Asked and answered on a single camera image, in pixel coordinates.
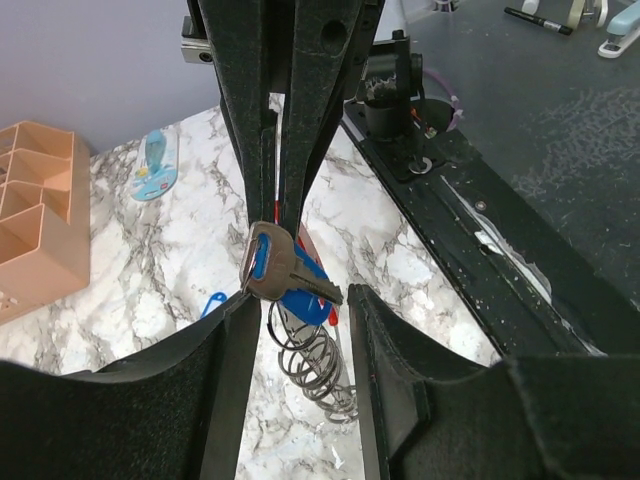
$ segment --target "gray wall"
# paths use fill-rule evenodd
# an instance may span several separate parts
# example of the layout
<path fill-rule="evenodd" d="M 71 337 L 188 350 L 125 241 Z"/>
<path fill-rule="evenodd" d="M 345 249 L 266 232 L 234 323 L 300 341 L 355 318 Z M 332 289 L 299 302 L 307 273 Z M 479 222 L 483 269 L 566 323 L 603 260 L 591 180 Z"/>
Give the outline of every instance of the gray wall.
<path fill-rule="evenodd" d="M 185 0 L 3 0 L 0 128 L 31 119 L 103 151 L 219 102 L 180 53 Z"/>

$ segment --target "marble pattern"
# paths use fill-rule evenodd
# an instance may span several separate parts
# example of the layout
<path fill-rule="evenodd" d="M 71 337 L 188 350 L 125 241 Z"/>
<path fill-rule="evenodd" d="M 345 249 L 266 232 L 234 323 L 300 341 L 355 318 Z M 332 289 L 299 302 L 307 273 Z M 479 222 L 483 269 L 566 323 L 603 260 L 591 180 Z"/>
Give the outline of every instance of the marble pattern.
<path fill-rule="evenodd" d="M 139 141 L 93 159 L 91 285 L 0 327 L 0 358 L 52 374 L 96 370 L 195 321 L 239 288 L 244 187 L 219 109 L 176 124 L 179 180 L 147 204 L 129 196 Z M 339 131 L 304 223 L 332 280 L 372 285 L 422 331 L 482 364 L 498 356 L 346 134 Z M 351 369 L 348 308 L 339 325 Z M 363 479 L 357 424 L 333 425 L 259 340 L 238 479 Z"/>

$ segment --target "scratched surface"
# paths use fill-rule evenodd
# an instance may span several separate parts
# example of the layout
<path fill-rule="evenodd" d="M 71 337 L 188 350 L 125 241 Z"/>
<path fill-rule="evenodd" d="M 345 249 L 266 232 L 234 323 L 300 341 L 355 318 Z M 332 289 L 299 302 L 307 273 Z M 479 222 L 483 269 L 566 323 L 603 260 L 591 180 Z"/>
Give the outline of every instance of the scratched surface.
<path fill-rule="evenodd" d="M 519 8 L 466 0 L 432 15 L 411 27 L 413 50 L 453 86 L 484 160 L 640 310 L 640 43 L 605 60 L 604 29 L 565 37 L 505 5 Z M 570 5 L 541 2 L 538 15 L 562 23 Z"/>

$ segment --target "pen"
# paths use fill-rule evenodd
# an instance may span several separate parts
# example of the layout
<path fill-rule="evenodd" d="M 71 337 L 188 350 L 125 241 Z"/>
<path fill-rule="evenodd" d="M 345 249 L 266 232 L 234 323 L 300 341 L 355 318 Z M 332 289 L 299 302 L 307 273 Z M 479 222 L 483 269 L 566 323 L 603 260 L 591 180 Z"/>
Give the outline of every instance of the pen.
<path fill-rule="evenodd" d="M 559 23 L 552 22 L 551 20 L 547 20 L 546 18 L 538 17 L 536 15 L 529 15 L 528 13 L 521 12 L 515 8 L 504 7 L 504 13 L 517 17 L 525 22 L 533 23 L 534 25 L 538 25 L 548 30 L 561 33 L 562 35 L 571 35 L 573 33 L 573 28 L 571 27 L 560 25 Z"/>

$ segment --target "key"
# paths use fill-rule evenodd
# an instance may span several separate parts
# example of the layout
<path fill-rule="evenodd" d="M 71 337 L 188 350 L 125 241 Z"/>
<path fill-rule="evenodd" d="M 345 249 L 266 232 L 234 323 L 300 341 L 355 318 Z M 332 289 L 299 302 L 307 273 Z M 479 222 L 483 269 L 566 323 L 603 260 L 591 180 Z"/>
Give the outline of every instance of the key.
<path fill-rule="evenodd" d="M 240 270 L 243 291 L 275 302 L 288 290 L 301 289 L 341 305 L 340 288 L 328 278 L 318 277 L 305 265 L 304 259 L 296 255 L 295 249 L 293 239 L 285 229 L 269 222 L 255 222 L 249 232 L 249 248 Z"/>

